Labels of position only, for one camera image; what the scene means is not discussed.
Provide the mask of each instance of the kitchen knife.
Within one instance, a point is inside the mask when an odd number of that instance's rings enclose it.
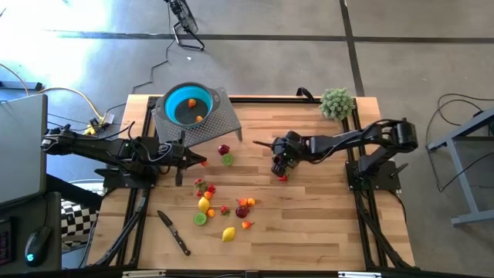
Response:
[[[187,249],[187,246],[185,246],[184,241],[178,235],[178,231],[173,226],[173,222],[162,211],[157,211],[157,214],[160,216],[161,221],[163,221],[163,223],[170,229],[171,234],[173,235],[173,237],[175,238],[175,240],[177,240],[178,245],[180,246],[180,248],[182,248],[182,251],[184,251],[184,254],[186,256],[190,256],[191,255],[191,251],[189,251]]]

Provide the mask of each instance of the wooden table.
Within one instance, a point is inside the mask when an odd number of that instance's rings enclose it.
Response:
[[[148,95],[130,95],[122,128],[136,121],[132,135],[139,136],[146,113]],[[381,118],[377,99],[357,98],[363,127]],[[289,130],[302,135],[339,134],[341,124],[321,117],[316,104],[234,103],[243,133],[226,134],[192,148],[208,158],[208,166],[195,165],[184,172],[184,186],[174,185],[174,170],[162,176],[151,191],[140,251],[140,269],[191,270],[364,270],[364,257],[357,224],[353,193],[347,189],[344,162],[346,151],[339,151],[323,163],[306,162],[292,171],[288,182],[280,182],[270,172],[271,152],[252,140],[271,142]],[[222,165],[216,151],[220,144],[231,147],[233,166]],[[212,182],[217,193],[211,200],[216,216],[204,226],[192,222],[198,212],[193,182]],[[118,189],[103,200],[90,249],[89,263],[96,262],[111,246],[122,229],[129,190]],[[249,230],[232,213],[222,216],[219,208],[233,210],[237,198],[255,198],[246,220],[255,222]],[[402,258],[414,264],[404,215],[398,200],[389,192],[376,192],[381,228]],[[157,216],[165,212],[191,250],[185,256],[170,231]],[[235,227],[232,242],[222,242],[222,231]],[[134,234],[127,246],[127,261]],[[377,252],[370,238],[374,262]]]

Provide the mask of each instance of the concrete floor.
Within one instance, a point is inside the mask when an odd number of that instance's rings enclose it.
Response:
[[[0,44],[0,61],[25,80],[83,91],[101,113],[125,102],[133,86],[149,79],[151,67],[164,59],[169,44],[168,40],[59,39],[41,31],[167,33],[167,9],[161,0],[0,1],[0,11],[2,4],[8,8],[0,18],[0,36],[8,43]],[[347,0],[347,4],[355,36],[494,36],[494,2],[489,0]],[[345,35],[337,0],[189,0],[189,5],[200,34]],[[165,93],[177,83],[194,80],[224,86],[230,94],[293,95],[298,86],[305,86],[319,95],[327,87],[345,86],[355,95],[345,42],[210,40],[205,44],[204,53],[172,46],[170,63],[154,71],[154,84],[136,93]],[[467,212],[459,184],[439,194],[423,148],[425,128],[439,96],[494,97],[493,47],[356,43],[365,95],[378,98],[383,117],[406,117],[417,126],[421,147],[396,160],[410,164],[401,174],[402,198],[415,261],[425,270],[494,276],[494,221],[451,226],[449,217]],[[14,77],[0,70],[0,80]],[[23,93],[0,92],[0,99],[16,97]],[[489,108],[492,103],[478,105]],[[118,120],[122,111],[114,111]],[[49,93],[49,112],[83,121],[93,117],[79,96],[64,91]],[[459,123],[475,112],[465,103],[445,109],[447,117]],[[65,123],[55,117],[49,120]],[[437,119],[430,138],[453,128]],[[435,160],[445,183],[455,174],[448,155],[439,153]],[[48,172],[67,181],[98,178],[93,173],[98,167],[103,166],[78,157],[48,160]],[[492,191],[483,189],[479,194],[492,196]],[[492,206],[492,198],[482,202]]]

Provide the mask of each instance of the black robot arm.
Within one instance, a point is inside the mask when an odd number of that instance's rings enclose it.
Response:
[[[300,136],[289,131],[285,137],[276,138],[272,144],[261,144],[272,149],[273,174],[282,177],[287,168],[296,167],[299,162],[318,164],[336,151],[366,144],[380,147],[372,154],[364,155],[358,161],[361,174],[376,171],[379,165],[396,153],[408,153],[417,148],[417,134],[413,124],[403,120],[379,120],[361,131],[350,131],[335,136]]]
[[[176,167],[176,182],[181,185],[182,169],[206,161],[206,158],[184,147],[183,136],[164,144],[160,144],[155,137],[107,140],[77,134],[67,124],[64,128],[47,130],[41,148],[47,154],[78,154],[116,166],[117,169],[96,170],[105,177],[106,187],[149,188],[156,182],[162,166]]]

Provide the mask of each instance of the lime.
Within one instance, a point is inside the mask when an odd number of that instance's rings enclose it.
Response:
[[[194,216],[195,225],[204,225],[207,220],[208,220],[208,217],[203,212],[199,212],[198,214],[196,214]]]
[[[223,154],[222,162],[224,166],[230,166],[233,164],[233,155]]]

